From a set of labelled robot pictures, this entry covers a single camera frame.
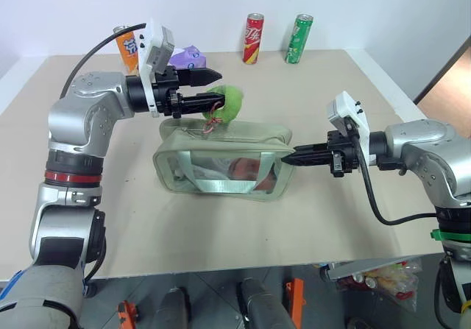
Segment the black cable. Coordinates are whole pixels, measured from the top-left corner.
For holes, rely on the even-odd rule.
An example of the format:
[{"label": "black cable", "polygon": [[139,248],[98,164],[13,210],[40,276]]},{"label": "black cable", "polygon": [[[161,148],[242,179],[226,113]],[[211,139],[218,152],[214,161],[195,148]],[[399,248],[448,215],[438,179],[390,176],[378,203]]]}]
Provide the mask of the black cable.
[{"label": "black cable", "polygon": [[439,271],[436,272],[435,290],[433,291],[433,309],[435,310],[436,321],[440,323],[444,329],[452,329],[443,321],[442,315],[440,314],[440,268]]},{"label": "black cable", "polygon": [[98,270],[103,264],[103,261],[105,260],[105,256],[106,256],[106,237],[103,238],[102,251],[100,252],[98,259],[96,259],[95,265],[93,265],[92,270],[85,277],[85,283],[90,281],[91,278],[96,274],[96,272],[98,272]]},{"label": "black cable", "polygon": [[71,85],[72,83],[72,80],[74,80],[75,78],[75,75],[77,75],[77,73],[79,72],[79,70],[81,69],[81,67],[83,67],[83,65],[87,62],[87,60],[90,59],[90,57],[92,55],[94,55],[95,53],[97,53],[101,48],[103,48],[104,46],[106,46],[109,42],[111,42],[112,40],[115,40],[116,38],[118,38],[119,36],[121,35],[124,35],[125,33],[128,33],[128,32],[131,32],[131,31],[135,31],[137,29],[143,29],[144,27],[146,27],[146,24],[139,24],[139,25],[134,25],[134,26],[131,26],[131,27],[127,27],[117,33],[113,33],[110,37],[104,39],[102,42],[98,43],[96,46],[94,46],[78,63],[77,65],[75,66],[74,70],[72,70],[72,72],[70,73],[70,75],[68,76],[67,78],[67,81],[65,81],[65,84],[64,84],[64,87],[62,89],[62,92],[60,93],[60,99],[62,99],[66,94],[67,94],[67,90],[68,90],[68,87]]},{"label": "black cable", "polygon": [[360,163],[361,174],[363,175],[363,181],[365,183],[365,189],[366,189],[366,194],[368,195],[369,204],[371,205],[371,209],[373,210],[373,213],[379,222],[387,226],[395,226],[396,224],[403,224],[404,222],[407,222],[407,221],[422,219],[425,217],[436,217],[435,213],[418,213],[415,215],[410,215],[410,216],[403,217],[401,219],[397,219],[393,221],[384,219],[381,216],[381,213],[378,208],[378,204],[376,204],[375,193],[373,192],[373,187],[371,184],[371,180],[369,178],[368,165],[366,164],[363,151],[361,150],[360,140],[358,139],[357,136],[351,137],[351,140],[353,143],[353,147],[355,148],[355,153],[358,158],[358,162]]}]

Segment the green soda can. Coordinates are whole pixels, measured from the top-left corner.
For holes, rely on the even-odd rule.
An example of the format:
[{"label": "green soda can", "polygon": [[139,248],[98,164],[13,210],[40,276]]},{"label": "green soda can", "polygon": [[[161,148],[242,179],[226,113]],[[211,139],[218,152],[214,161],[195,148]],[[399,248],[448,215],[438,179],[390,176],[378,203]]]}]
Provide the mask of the green soda can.
[{"label": "green soda can", "polygon": [[288,51],[286,52],[285,61],[288,64],[296,64],[300,62],[302,51],[308,40],[309,30],[313,23],[313,17],[307,14],[299,14],[294,23],[293,33],[289,41]]}]

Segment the purple package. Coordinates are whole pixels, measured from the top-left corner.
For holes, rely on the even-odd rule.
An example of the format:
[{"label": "purple package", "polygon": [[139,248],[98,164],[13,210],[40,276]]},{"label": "purple package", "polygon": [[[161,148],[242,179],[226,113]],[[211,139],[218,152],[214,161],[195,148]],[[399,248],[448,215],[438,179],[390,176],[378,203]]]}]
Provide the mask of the purple package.
[{"label": "purple package", "polygon": [[206,57],[197,47],[189,46],[183,52],[173,55],[169,64],[177,69],[206,68]]}]

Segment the table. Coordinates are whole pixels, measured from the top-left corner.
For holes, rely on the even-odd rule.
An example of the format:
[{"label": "table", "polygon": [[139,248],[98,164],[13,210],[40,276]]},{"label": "table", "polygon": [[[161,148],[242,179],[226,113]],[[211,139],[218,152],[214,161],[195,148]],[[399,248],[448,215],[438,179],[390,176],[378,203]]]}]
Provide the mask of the table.
[{"label": "table", "polygon": [[[326,105],[346,90],[362,102],[372,131],[401,120],[342,50],[308,51],[298,65],[262,52],[256,65],[240,53],[208,53],[208,67],[244,90],[241,120],[283,124],[292,146],[325,142]],[[0,116],[0,279],[28,266],[28,240],[47,157],[47,115],[78,56],[46,60]],[[117,55],[96,55],[84,70],[121,69]],[[183,88],[184,94],[205,88]],[[182,195],[159,182],[152,156],[163,117],[119,121],[105,158],[103,198],[108,251],[98,276],[230,269],[441,252],[434,219],[387,227],[373,216],[358,172],[333,178],[327,166],[298,168],[276,202]],[[396,219],[433,211],[413,174],[371,168],[380,210]]]}]

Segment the transparent pouch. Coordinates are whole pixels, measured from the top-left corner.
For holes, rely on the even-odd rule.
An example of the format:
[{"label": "transparent pouch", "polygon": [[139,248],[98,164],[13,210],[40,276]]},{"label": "transparent pouch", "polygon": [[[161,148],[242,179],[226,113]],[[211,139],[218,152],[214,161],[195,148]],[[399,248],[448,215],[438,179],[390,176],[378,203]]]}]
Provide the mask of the transparent pouch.
[{"label": "transparent pouch", "polygon": [[169,119],[154,155],[162,184],[180,193],[226,194],[270,201],[286,190],[294,170],[281,158],[294,150],[291,131],[272,124],[232,121],[203,133],[205,120]]}]

